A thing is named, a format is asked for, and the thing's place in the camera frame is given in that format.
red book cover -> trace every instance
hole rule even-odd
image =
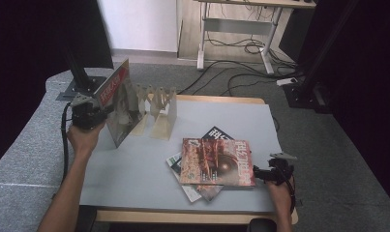
[[[137,95],[129,76],[129,60],[122,65],[95,92],[101,109],[113,109],[106,119],[106,124],[116,147],[141,120]]]
[[[184,138],[181,184],[252,187],[252,156],[246,140]]]

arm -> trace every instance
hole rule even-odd
[[[75,231],[86,165],[104,125],[102,123],[90,131],[82,131],[74,126],[69,128],[68,139],[75,151],[74,163],[47,209],[38,231]]]
[[[266,185],[276,209],[277,231],[291,232],[291,198],[287,184],[282,183],[276,186],[274,182],[266,182]]]

hand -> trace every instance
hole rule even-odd
[[[69,127],[67,136],[74,148],[75,158],[89,160],[98,143],[99,132],[104,126],[105,122],[91,130],[82,130],[75,126]]]
[[[290,178],[291,186],[294,188],[294,178]],[[266,182],[267,187],[270,191],[273,204],[276,208],[277,216],[277,231],[289,232],[291,228],[291,197],[290,189],[287,183],[282,183],[276,186],[276,182]]]
[[[291,186],[294,187],[294,179],[290,178]],[[270,191],[270,196],[275,205],[276,212],[290,212],[291,198],[290,189],[286,182],[279,186],[276,186],[276,182],[266,182],[267,187]]]

wrist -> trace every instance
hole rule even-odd
[[[75,160],[80,162],[88,162],[92,152],[89,151],[75,151]]]
[[[278,221],[291,222],[291,212],[288,204],[276,207],[276,218]]]
[[[291,214],[288,212],[287,214],[277,214],[276,216],[276,224],[278,226],[278,231],[291,231]]]

magazine cover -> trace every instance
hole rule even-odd
[[[184,138],[181,184],[250,187],[255,185],[246,140]]]
[[[227,133],[223,132],[217,127],[213,127],[209,132],[204,134],[202,138],[213,138],[213,139],[233,139]]]
[[[170,168],[173,170],[173,173],[175,174],[177,180],[180,179],[180,172],[181,172],[181,161],[182,156],[181,153],[176,154],[175,156],[168,158],[166,160],[167,164],[170,166]],[[186,195],[191,200],[195,197],[203,197],[204,199],[211,201],[215,196],[222,190],[224,186],[206,186],[206,185],[186,185],[182,186],[183,190],[186,192]]]
[[[173,174],[178,181],[180,178],[180,160],[181,160],[180,153],[166,160],[169,167],[172,168]],[[196,191],[194,186],[182,186],[182,188],[191,202],[195,202],[201,198],[200,193]]]
[[[111,109],[106,123],[117,148],[142,119],[129,76],[128,59],[99,87],[95,98],[101,109]]]

